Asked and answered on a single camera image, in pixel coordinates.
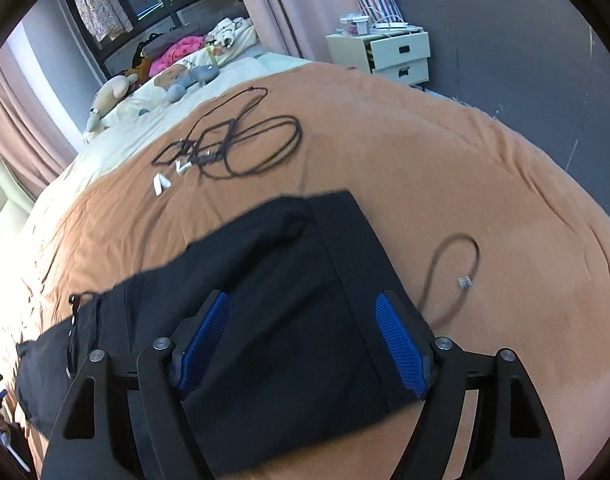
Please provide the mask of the black pants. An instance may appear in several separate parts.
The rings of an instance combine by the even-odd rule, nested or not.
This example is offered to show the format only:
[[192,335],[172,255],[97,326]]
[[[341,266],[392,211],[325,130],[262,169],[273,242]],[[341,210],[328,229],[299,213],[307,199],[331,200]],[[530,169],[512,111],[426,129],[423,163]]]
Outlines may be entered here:
[[412,302],[354,196],[341,191],[252,209],[20,344],[17,396],[30,424],[52,436],[92,352],[151,349],[213,290],[228,295],[229,322],[183,410],[215,476],[351,434],[419,401],[375,322],[382,292]]

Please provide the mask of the orange-brown blanket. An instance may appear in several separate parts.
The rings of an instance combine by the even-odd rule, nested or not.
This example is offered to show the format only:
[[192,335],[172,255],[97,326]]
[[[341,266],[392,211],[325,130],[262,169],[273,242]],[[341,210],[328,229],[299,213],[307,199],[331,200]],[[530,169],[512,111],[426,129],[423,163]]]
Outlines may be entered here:
[[[295,153],[255,177],[173,174],[151,159],[230,117],[254,88],[252,122],[292,115]],[[309,63],[239,84],[89,184],[45,238],[25,237],[22,272],[37,335],[66,296],[162,266],[190,243],[279,195],[346,188],[427,321],[476,351],[513,348],[558,440],[567,478],[610,455],[610,217],[555,162],[480,110],[378,76]],[[422,296],[424,278],[430,293]]]

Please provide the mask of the cream bed sheet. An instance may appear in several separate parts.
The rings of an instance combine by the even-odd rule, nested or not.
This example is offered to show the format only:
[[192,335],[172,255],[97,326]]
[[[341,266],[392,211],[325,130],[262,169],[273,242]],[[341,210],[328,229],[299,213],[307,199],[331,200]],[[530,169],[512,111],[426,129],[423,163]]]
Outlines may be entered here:
[[118,168],[167,133],[200,104],[221,96],[239,84],[291,70],[305,63],[303,58],[276,53],[264,53],[256,58],[237,58],[222,68],[209,84],[190,87],[176,103],[167,102],[163,89],[153,84],[138,90],[121,103],[116,122],[92,140],[40,194],[19,233],[36,240],[45,238],[89,184]]

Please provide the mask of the grey and brown plush toy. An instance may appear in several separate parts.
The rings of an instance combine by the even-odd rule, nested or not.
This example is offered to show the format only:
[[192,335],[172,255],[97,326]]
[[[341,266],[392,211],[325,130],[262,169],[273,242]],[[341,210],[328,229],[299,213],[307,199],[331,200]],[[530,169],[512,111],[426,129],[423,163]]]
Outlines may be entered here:
[[198,65],[194,68],[173,65],[154,78],[154,85],[165,91],[168,102],[176,103],[183,99],[192,86],[198,84],[203,87],[216,79],[219,73],[216,64]]

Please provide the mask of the beige plush toy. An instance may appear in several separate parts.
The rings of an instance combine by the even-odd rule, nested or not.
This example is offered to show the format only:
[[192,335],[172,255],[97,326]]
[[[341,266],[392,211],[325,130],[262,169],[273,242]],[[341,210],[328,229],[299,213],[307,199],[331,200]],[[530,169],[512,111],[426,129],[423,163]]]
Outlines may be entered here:
[[100,132],[100,122],[113,108],[127,96],[130,88],[138,81],[137,74],[118,75],[109,79],[97,92],[90,107],[83,138],[86,144],[94,140]]

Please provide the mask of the pink curtain left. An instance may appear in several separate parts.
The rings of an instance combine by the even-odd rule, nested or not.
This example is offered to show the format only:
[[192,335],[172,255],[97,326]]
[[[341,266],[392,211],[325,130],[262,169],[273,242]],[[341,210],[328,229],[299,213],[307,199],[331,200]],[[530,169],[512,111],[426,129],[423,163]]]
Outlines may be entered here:
[[0,156],[33,197],[40,196],[76,156],[8,46],[0,48]]

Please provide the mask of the pink curtain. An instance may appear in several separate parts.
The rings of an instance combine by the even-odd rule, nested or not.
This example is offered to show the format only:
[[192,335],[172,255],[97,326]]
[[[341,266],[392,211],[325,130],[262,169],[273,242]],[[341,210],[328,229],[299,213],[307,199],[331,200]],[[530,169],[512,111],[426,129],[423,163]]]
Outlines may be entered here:
[[270,52],[329,62],[327,37],[356,0],[243,0],[262,45]]
[[0,156],[33,197],[40,196],[76,156],[8,46],[0,48]]

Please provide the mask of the white bedside drawer cabinet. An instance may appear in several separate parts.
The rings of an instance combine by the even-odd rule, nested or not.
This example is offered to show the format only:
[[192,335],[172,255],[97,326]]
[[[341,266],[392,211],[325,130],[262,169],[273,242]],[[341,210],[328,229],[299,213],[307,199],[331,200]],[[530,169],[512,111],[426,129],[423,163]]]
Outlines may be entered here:
[[334,64],[405,86],[426,84],[430,79],[430,36],[422,28],[363,36],[332,34],[326,40]]

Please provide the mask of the pink garment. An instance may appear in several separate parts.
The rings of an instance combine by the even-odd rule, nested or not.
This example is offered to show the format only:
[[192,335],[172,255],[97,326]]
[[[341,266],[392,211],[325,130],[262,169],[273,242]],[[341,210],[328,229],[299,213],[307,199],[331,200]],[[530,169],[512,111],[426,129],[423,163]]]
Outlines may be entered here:
[[153,58],[153,62],[150,65],[149,76],[154,77],[155,75],[164,72],[164,70],[167,70],[168,67],[171,67],[185,56],[202,49],[204,45],[205,38],[203,36],[186,36],[179,39],[162,54]]

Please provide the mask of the white patterned cloth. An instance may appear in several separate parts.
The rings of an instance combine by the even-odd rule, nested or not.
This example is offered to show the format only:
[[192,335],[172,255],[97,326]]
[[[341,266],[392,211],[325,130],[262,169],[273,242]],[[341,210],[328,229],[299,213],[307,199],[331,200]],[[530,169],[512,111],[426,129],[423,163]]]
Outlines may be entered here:
[[205,36],[209,59],[224,66],[258,43],[258,36],[250,18],[224,18]]

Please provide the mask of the floral hanging garment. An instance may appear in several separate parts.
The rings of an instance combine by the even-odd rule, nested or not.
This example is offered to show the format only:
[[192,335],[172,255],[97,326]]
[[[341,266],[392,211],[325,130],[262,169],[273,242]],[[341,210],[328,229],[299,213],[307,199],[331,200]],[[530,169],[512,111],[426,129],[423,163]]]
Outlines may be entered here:
[[119,0],[74,0],[78,14],[89,34],[101,44],[134,29]]

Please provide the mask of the pink curtain right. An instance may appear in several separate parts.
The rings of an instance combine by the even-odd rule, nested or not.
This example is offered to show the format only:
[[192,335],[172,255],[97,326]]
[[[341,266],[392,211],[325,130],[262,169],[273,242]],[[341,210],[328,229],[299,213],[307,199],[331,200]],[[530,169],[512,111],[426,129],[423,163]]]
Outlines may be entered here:
[[329,62],[327,37],[356,0],[243,0],[262,45],[270,52]]

